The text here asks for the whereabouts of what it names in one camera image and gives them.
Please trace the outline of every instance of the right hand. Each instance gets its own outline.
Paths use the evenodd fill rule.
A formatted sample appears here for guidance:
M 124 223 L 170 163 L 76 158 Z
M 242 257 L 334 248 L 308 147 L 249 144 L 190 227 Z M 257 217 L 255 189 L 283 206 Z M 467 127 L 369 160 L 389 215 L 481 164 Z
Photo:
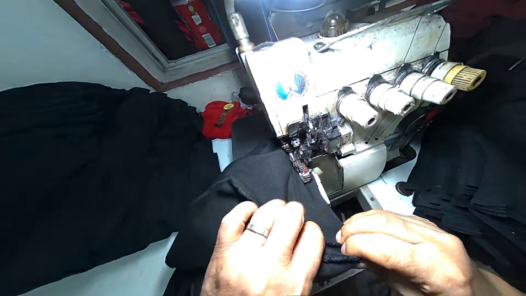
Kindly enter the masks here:
M 379 265 L 388 284 L 404 295 L 479 295 L 480 283 L 473 285 L 480 272 L 462 241 L 429 220 L 371 210 L 345 221 L 336 240 L 342 253 Z

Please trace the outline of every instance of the red cloth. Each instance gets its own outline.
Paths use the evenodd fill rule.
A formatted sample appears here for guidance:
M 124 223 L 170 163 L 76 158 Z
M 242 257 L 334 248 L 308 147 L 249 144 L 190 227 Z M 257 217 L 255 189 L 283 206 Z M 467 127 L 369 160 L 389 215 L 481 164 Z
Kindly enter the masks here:
M 223 113 L 223 107 L 228 102 L 213 101 L 206 105 L 203 111 L 203 136 L 215 139 L 229 139 L 232 137 L 232 122 L 250 113 L 250 110 L 243 110 L 239 102 L 233 102 L 234 107 L 227 113 L 225 121 L 221 127 L 216 127 L 215 124 L 219 121 L 219 117 Z
M 199 50 L 204 51 L 223 43 L 221 33 L 208 15 L 202 0 L 192 0 L 173 7 L 185 22 Z

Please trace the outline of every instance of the silver ring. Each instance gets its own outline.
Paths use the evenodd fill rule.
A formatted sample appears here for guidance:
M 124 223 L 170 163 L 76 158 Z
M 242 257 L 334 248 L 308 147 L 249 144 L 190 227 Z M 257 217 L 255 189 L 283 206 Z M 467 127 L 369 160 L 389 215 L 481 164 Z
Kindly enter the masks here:
M 261 228 L 261 227 L 257 227 L 254 224 L 249 224 L 246 229 L 248 231 L 250 231 L 250 232 L 257 233 L 257 234 L 263 236 L 264 238 L 268 238 L 268 234 L 270 232 L 267 229 Z

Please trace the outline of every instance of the machine logo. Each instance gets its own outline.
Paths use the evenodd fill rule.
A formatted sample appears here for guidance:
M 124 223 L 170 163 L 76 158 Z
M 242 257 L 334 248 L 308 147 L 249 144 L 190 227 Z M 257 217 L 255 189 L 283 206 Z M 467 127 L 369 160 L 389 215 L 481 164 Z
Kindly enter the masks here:
M 276 94 L 282 100 L 292 96 L 303 96 L 307 91 L 307 77 L 302 72 L 292 71 L 278 80 Z

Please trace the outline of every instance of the left hand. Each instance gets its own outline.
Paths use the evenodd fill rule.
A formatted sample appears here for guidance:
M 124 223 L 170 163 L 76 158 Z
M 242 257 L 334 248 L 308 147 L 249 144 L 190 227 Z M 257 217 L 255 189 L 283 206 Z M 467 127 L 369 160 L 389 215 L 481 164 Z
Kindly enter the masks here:
M 298 202 L 242 202 L 222 220 L 201 295 L 308 295 L 325 246 Z M 265 229 L 268 238 L 245 230 Z

